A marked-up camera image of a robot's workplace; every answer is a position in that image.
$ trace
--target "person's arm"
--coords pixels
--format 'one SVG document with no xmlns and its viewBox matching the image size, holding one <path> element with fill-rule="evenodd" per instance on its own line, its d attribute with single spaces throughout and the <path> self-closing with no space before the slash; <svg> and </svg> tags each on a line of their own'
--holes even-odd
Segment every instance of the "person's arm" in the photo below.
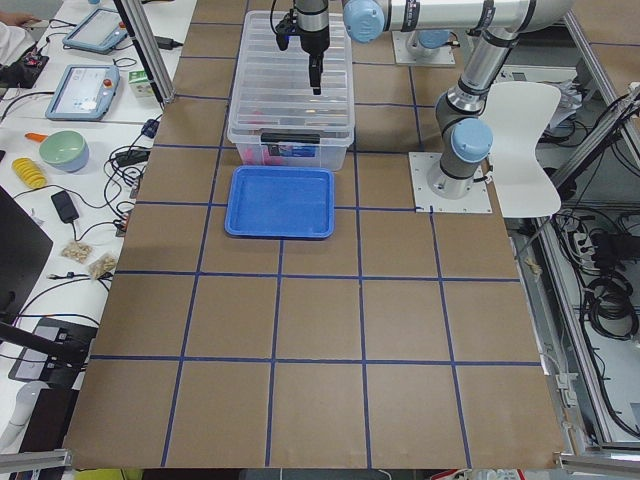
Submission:
<svg viewBox="0 0 640 480">
<path fill-rule="evenodd" d="M 38 21 L 39 19 L 27 12 L 3 12 L 0 10 L 0 22 L 5 25 L 19 27 L 31 20 Z"/>
</svg>

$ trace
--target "clear plastic container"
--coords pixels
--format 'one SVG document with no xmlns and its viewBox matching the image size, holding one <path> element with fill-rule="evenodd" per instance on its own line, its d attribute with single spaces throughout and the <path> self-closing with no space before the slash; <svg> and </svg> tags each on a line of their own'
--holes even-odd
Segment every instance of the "clear plastic container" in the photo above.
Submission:
<svg viewBox="0 0 640 480">
<path fill-rule="evenodd" d="M 300 39 L 281 52 L 269 12 L 247 13 L 227 127 L 245 165 L 342 168 L 355 127 L 351 40 L 342 15 L 331 14 L 329 28 L 322 95 L 313 95 Z"/>
</svg>

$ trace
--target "tablet screen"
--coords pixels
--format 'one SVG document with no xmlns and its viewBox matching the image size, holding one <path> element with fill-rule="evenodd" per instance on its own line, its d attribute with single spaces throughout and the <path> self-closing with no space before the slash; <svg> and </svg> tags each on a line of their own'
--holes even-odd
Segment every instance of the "tablet screen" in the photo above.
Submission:
<svg viewBox="0 0 640 480">
<path fill-rule="evenodd" d="M 119 24 L 120 15 L 118 12 L 98 10 L 98 13 L 93 15 L 71 38 L 75 42 L 101 45 L 105 38 L 118 28 Z"/>
<path fill-rule="evenodd" d="M 107 68 L 72 68 L 53 111 L 56 113 L 95 111 L 100 88 L 107 72 Z"/>
</svg>

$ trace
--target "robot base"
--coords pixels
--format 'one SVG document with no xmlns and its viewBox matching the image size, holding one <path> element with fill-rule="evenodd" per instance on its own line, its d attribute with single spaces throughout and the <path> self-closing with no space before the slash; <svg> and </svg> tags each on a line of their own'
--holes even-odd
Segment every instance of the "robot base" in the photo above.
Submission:
<svg viewBox="0 0 640 480">
<path fill-rule="evenodd" d="M 449 200 L 436 194 L 427 182 L 427 173 L 433 164 L 440 161 L 440 153 L 411 152 L 411 182 L 417 212 L 429 213 L 492 213 L 487 186 L 484 182 L 472 184 L 469 193 L 458 200 Z M 476 177 L 482 176 L 478 167 Z"/>
<path fill-rule="evenodd" d="M 436 48 L 431 55 L 416 57 L 407 50 L 407 39 L 410 35 L 411 32 L 393 32 L 393 51 L 396 55 L 397 64 L 441 68 L 456 66 L 453 51 L 448 46 Z"/>
</svg>

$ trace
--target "green bowl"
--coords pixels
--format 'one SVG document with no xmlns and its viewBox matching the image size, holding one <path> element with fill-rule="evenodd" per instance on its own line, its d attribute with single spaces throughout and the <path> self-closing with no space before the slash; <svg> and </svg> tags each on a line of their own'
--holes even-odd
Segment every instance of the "green bowl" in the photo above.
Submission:
<svg viewBox="0 0 640 480">
<path fill-rule="evenodd" d="M 52 167 L 75 172 L 87 164 L 89 147 L 78 132 L 63 130 L 49 135 L 42 142 L 40 156 Z"/>
</svg>

